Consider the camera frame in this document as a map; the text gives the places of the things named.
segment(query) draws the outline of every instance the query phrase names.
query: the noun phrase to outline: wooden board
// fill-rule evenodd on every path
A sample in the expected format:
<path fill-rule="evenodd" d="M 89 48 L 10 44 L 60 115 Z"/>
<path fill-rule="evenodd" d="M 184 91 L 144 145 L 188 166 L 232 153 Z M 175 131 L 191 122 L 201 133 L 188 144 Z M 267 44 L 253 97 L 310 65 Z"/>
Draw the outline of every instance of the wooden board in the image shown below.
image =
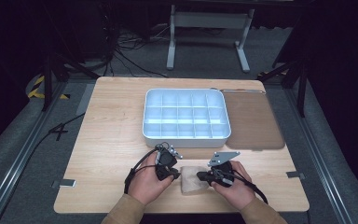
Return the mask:
<path fill-rule="evenodd" d="M 58 213 L 108 213 L 123 194 L 130 168 L 151 148 L 142 134 L 145 94 L 153 88 L 217 88 L 264 91 L 253 80 L 101 77 L 97 80 L 64 178 L 75 179 L 74 188 L 61 188 L 54 209 Z M 185 157 L 175 167 L 205 166 L 222 148 L 177 148 Z M 253 182 L 277 211 L 303 212 L 309 203 L 294 171 L 287 146 L 278 150 L 239 150 Z M 180 178 L 149 204 L 146 213 L 235 212 L 224 198 L 209 188 L 200 195 L 184 196 Z"/>
<path fill-rule="evenodd" d="M 225 96 L 231 136 L 230 148 L 280 149 L 281 130 L 264 91 L 227 90 Z"/>

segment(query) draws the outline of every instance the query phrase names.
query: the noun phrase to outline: table leg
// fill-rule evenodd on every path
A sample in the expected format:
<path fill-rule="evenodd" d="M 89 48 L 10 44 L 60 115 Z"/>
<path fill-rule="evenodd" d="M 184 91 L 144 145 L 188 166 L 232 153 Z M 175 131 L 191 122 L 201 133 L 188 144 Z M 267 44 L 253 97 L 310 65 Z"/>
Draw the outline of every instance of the table leg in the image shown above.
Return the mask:
<path fill-rule="evenodd" d="M 167 59 L 167 69 L 173 70 L 173 63 L 175 60 L 175 6 L 171 6 L 171 22 L 170 22 L 170 46 L 168 48 L 168 59 Z"/>
<path fill-rule="evenodd" d="M 243 25 L 242 38 L 240 41 L 235 42 L 235 47 L 237 49 L 238 57 L 240 58 L 240 62 L 241 62 L 242 71 L 244 73 L 250 72 L 250 67 L 248 61 L 246 60 L 245 52 L 243 51 L 243 46 L 245 45 L 246 36 L 249 33 L 249 28 L 251 26 L 254 13 L 255 13 L 254 9 L 249 10 L 245 24 Z"/>

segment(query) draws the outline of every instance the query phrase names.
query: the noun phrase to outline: white stand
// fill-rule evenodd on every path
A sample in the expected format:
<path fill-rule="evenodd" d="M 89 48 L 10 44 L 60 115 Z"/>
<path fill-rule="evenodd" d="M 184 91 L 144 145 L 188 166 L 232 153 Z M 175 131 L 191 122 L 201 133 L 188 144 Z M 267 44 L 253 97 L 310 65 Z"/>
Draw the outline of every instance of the white stand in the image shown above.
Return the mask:
<path fill-rule="evenodd" d="M 249 33 L 249 27 L 255 10 L 249 10 L 248 14 L 227 14 L 227 13 L 205 13 L 205 12 L 176 12 L 175 6 L 171 6 L 171 38 L 168 48 L 167 69 L 173 70 L 175 59 L 175 27 L 208 27 L 208 28 L 224 28 L 224 29 L 242 29 L 242 37 L 240 41 L 235 42 L 235 48 L 240 58 L 242 71 L 248 73 L 250 71 L 249 64 L 246 61 L 243 45 L 246 36 Z"/>

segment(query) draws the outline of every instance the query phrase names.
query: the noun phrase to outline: right hand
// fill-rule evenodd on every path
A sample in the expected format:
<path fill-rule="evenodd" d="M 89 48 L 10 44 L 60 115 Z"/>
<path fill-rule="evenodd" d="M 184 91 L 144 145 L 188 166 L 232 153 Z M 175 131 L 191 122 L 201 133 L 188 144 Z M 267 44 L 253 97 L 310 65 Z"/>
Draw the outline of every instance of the right hand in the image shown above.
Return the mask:
<path fill-rule="evenodd" d="M 249 182 L 252 182 L 252 178 L 246 173 L 245 168 L 239 161 L 230 162 L 233 170 L 240 173 Z M 244 208 L 255 198 L 255 192 L 238 179 L 234 179 L 234 184 L 229 188 L 225 188 L 216 182 L 212 182 L 211 185 L 216 192 L 225 197 L 238 210 Z"/>

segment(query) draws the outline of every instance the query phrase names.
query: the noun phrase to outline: metal frame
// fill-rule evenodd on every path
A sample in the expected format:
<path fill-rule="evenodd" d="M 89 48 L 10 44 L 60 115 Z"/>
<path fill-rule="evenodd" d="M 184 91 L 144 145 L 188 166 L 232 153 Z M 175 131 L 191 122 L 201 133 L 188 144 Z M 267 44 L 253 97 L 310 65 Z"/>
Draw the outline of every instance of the metal frame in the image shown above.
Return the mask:
<path fill-rule="evenodd" d="M 318 172 L 319 177 L 321 178 L 322 185 L 326 191 L 326 194 L 330 200 L 330 203 L 333 206 L 333 209 L 336 213 L 336 217 L 339 223 L 353 223 L 351 216 L 342 201 L 341 195 L 338 192 L 336 181 L 334 177 L 330 174 L 330 171 L 327 168 L 326 163 L 322 153 L 316 144 L 315 139 L 313 138 L 312 132 L 307 121 L 299 114 L 296 108 L 296 97 L 292 90 L 284 89 L 284 93 L 289 100 L 290 106 L 293 110 L 293 113 L 296 115 L 296 119 L 302 129 L 302 132 L 305 134 L 308 149 L 310 156 L 312 158 L 313 164 L 315 165 L 316 171 Z"/>
<path fill-rule="evenodd" d="M 175 5 L 171 6 L 170 19 L 170 45 L 168 47 L 167 69 L 173 70 L 175 60 L 175 27 L 208 27 L 242 29 L 242 36 L 239 41 L 235 41 L 235 48 L 241 62 L 242 71 L 250 72 L 248 61 L 246 60 L 243 46 L 249 28 L 252 23 L 255 10 L 250 9 L 248 14 L 228 14 L 228 13 L 205 13 L 205 12 L 176 12 Z"/>
<path fill-rule="evenodd" d="M 0 217 L 5 211 L 5 208 L 10 201 L 11 195 L 13 194 L 18 182 L 20 181 L 21 174 L 25 170 L 27 161 L 31 159 L 32 154 L 34 153 L 34 146 L 36 145 L 36 140 L 38 139 L 43 126 L 47 122 L 48 115 L 51 113 L 56 102 L 60 99 L 60 96 L 62 95 L 65 87 L 66 83 L 64 82 L 59 82 L 57 84 L 50 106 L 45 112 L 40 113 L 33 129 L 31 130 L 30 135 L 22 146 L 19 155 L 17 156 L 16 160 L 14 160 L 11 167 L 8 169 L 5 178 L 0 186 Z"/>

